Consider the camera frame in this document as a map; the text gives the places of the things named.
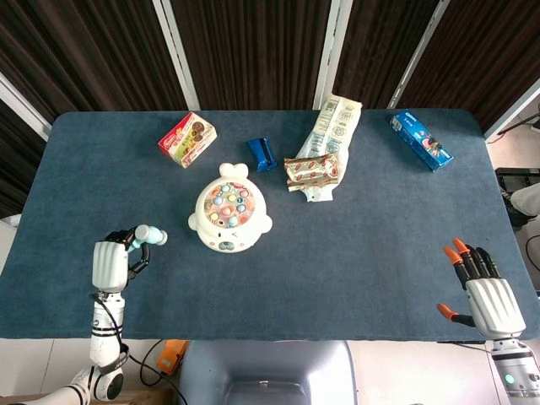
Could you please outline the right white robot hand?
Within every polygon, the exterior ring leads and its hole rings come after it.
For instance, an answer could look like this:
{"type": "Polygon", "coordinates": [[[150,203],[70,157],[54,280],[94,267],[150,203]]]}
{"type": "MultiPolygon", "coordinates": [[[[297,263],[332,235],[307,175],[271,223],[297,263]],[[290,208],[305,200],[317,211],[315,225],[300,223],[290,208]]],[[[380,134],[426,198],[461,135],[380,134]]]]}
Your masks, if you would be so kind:
{"type": "Polygon", "coordinates": [[[491,255],[455,238],[443,248],[464,291],[471,313],[463,315],[439,303],[437,310],[448,321],[478,330],[487,340],[518,338],[526,323],[509,282],[500,274],[491,255]]]}

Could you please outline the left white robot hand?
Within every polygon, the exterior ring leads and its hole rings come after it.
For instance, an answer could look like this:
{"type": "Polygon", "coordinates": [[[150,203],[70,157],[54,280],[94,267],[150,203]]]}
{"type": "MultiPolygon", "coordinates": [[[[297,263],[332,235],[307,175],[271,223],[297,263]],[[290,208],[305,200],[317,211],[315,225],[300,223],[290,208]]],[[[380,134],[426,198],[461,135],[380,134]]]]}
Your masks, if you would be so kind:
{"type": "Polygon", "coordinates": [[[111,232],[94,245],[92,284],[109,294],[122,292],[149,264],[149,244],[136,238],[136,227],[111,232]],[[129,264],[129,252],[141,249],[141,258],[129,264]]]}

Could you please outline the light blue toy hammer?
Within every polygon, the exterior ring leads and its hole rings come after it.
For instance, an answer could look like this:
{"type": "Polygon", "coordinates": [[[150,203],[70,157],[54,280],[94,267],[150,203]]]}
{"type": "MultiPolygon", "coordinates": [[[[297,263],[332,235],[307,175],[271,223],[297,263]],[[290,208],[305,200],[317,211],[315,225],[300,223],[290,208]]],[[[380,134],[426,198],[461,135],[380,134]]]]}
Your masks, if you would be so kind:
{"type": "Polygon", "coordinates": [[[162,246],[167,240],[168,235],[164,230],[154,226],[140,224],[134,230],[134,239],[129,245],[128,252],[139,249],[143,243],[162,246]]]}

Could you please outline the white seal whack-a-mole toy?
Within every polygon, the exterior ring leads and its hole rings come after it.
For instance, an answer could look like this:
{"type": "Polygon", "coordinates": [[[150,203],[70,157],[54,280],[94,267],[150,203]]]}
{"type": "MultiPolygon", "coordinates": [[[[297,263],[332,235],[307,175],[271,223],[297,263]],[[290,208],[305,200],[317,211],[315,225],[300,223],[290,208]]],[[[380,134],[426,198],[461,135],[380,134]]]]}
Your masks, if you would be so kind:
{"type": "Polygon", "coordinates": [[[273,227],[265,198],[248,174],[243,163],[223,163],[219,178],[199,194],[188,226],[206,247],[221,253],[241,252],[273,227]]]}

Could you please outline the orange device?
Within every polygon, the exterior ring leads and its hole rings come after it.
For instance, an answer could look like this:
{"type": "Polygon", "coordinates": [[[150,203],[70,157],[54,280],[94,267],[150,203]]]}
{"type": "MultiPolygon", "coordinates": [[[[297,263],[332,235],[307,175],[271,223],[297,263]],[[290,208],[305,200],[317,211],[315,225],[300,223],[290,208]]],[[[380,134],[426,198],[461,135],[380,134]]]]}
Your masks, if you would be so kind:
{"type": "Polygon", "coordinates": [[[189,345],[187,340],[168,339],[158,357],[157,367],[161,374],[173,375],[183,360],[189,345]]]}

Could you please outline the black equipment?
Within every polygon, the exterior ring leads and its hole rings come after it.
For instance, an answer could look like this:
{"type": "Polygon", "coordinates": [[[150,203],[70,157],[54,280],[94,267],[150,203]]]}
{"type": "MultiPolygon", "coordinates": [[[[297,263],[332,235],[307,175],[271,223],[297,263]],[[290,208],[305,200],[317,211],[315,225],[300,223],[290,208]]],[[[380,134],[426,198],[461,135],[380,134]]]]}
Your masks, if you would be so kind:
{"type": "Polygon", "coordinates": [[[520,230],[540,215],[540,172],[499,168],[495,174],[510,224],[520,230]]]}

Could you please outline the dark brown slatted panel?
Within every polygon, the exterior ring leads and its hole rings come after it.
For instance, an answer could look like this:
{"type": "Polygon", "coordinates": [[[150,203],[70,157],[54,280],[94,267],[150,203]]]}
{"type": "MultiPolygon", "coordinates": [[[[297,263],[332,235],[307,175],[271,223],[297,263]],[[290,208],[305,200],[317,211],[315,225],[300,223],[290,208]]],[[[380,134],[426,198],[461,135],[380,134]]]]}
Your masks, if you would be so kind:
{"type": "Polygon", "coordinates": [[[487,131],[540,79],[540,0],[451,0],[398,101],[454,108],[487,131]]]}
{"type": "Polygon", "coordinates": [[[46,141],[0,100],[0,219],[22,213],[46,141]]]}
{"type": "Polygon", "coordinates": [[[332,0],[170,0],[204,110],[309,110],[332,0]]]}
{"type": "Polygon", "coordinates": [[[0,73],[49,122],[187,108],[152,0],[0,0],[0,73]]]}
{"type": "Polygon", "coordinates": [[[332,92],[388,107],[439,0],[354,0],[332,92]]]}

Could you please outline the red snack box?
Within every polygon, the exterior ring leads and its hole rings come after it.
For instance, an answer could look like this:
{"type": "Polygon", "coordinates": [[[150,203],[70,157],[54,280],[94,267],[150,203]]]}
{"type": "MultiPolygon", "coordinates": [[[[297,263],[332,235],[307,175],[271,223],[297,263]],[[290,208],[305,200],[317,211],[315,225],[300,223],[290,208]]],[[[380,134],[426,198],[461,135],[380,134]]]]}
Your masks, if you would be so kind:
{"type": "Polygon", "coordinates": [[[215,127],[190,111],[158,142],[159,149],[187,168],[217,138],[215,127]]]}

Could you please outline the blue cookie box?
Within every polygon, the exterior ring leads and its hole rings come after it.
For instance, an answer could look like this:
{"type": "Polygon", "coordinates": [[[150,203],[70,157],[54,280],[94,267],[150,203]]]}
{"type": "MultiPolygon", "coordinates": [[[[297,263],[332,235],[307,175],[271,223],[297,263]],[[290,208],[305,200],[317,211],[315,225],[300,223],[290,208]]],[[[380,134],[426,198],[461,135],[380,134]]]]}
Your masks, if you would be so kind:
{"type": "Polygon", "coordinates": [[[390,126],[432,172],[453,160],[453,156],[409,109],[394,115],[390,126]]]}

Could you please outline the blue table cloth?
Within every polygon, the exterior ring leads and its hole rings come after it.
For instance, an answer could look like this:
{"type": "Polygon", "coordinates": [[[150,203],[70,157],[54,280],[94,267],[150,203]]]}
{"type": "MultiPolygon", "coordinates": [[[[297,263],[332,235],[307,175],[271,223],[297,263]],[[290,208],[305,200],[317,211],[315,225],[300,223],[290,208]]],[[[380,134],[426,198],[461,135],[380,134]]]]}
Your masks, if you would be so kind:
{"type": "Polygon", "coordinates": [[[0,338],[88,337],[95,243],[139,224],[169,239],[125,290],[126,338],[476,341],[436,308],[469,311],[443,252],[454,238],[492,255],[525,338],[540,338],[540,302],[477,121],[458,109],[415,115],[451,153],[445,168],[427,168],[390,111],[365,110],[330,202],[290,192],[282,168],[251,175],[273,227],[234,254],[188,227],[199,193],[222,163],[253,163],[252,138],[296,155],[315,111],[206,111],[217,139],[186,169],[157,145],[179,111],[59,116],[0,274],[0,338]]]}

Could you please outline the grey robot torso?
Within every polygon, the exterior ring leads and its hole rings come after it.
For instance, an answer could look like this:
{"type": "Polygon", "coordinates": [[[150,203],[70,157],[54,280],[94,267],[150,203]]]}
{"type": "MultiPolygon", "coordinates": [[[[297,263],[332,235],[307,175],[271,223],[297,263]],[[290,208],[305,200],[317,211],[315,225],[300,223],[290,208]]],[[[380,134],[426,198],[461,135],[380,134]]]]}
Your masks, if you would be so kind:
{"type": "Polygon", "coordinates": [[[179,387],[188,405],[358,405],[345,341],[192,341],[179,387]]]}

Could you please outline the small blue crumpled wrapper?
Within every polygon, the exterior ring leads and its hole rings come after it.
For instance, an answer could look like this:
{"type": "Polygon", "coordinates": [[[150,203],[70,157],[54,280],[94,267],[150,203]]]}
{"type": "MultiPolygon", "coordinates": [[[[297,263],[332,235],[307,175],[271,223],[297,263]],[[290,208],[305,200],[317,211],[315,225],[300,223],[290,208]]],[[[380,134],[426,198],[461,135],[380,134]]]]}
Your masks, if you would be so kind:
{"type": "Polygon", "coordinates": [[[248,141],[247,144],[256,160],[257,172],[269,171],[278,166],[278,160],[271,150],[267,138],[254,138],[248,141]]]}

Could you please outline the gold snack bar red print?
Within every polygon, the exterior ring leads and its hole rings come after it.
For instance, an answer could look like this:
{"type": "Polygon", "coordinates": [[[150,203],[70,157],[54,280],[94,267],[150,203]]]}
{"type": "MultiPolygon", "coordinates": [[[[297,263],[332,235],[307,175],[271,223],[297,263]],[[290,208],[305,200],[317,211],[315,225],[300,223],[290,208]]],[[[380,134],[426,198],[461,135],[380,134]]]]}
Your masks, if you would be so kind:
{"type": "Polygon", "coordinates": [[[310,187],[324,187],[331,184],[338,184],[336,176],[330,176],[322,172],[302,172],[290,175],[287,180],[289,191],[305,190],[310,187]]]}
{"type": "Polygon", "coordinates": [[[338,178],[338,160],[335,154],[285,159],[283,165],[291,181],[314,181],[318,179],[338,178]]]}

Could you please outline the white printed snack bag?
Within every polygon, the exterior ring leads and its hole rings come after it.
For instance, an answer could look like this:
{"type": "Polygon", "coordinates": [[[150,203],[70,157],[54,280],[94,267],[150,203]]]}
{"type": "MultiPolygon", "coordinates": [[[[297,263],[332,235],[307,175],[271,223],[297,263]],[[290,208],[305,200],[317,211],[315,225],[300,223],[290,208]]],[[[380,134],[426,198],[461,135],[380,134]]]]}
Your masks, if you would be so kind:
{"type": "Polygon", "coordinates": [[[332,200],[332,191],[341,183],[347,169],[348,147],[359,124],[363,104],[332,94],[323,104],[316,123],[304,141],[297,159],[315,158],[335,154],[337,158],[337,183],[309,186],[302,192],[308,202],[332,200]]]}

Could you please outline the white partition post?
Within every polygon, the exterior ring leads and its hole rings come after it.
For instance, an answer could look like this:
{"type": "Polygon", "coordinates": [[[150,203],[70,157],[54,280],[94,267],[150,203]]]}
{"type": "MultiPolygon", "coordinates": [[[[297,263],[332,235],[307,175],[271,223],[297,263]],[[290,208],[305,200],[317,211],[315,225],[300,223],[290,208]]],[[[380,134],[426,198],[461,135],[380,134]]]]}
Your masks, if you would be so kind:
{"type": "Polygon", "coordinates": [[[484,133],[486,142],[492,142],[498,138],[499,132],[506,126],[532,101],[540,95],[540,77],[514,102],[503,115],[495,121],[484,133]]]}
{"type": "Polygon", "coordinates": [[[413,55],[410,57],[408,65],[400,78],[400,81],[393,92],[393,95],[387,105],[387,109],[394,109],[397,107],[399,100],[402,98],[402,95],[405,92],[405,89],[408,86],[408,83],[413,76],[413,73],[416,67],[419,64],[420,59],[422,58],[427,45],[429,44],[432,36],[434,35],[440,21],[442,20],[444,13],[450,4],[451,0],[439,0],[434,12],[432,13],[429,22],[426,25],[424,33],[420,38],[413,55]]]}
{"type": "Polygon", "coordinates": [[[152,0],[152,3],[187,108],[190,111],[200,111],[200,102],[171,0],[152,0]]]}
{"type": "Polygon", "coordinates": [[[45,142],[51,133],[51,123],[0,72],[0,100],[35,131],[45,142]]]}
{"type": "Polygon", "coordinates": [[[320,110],[332,95],[354,0],[332,0],[327,18],[312,109],[320,110]]]}

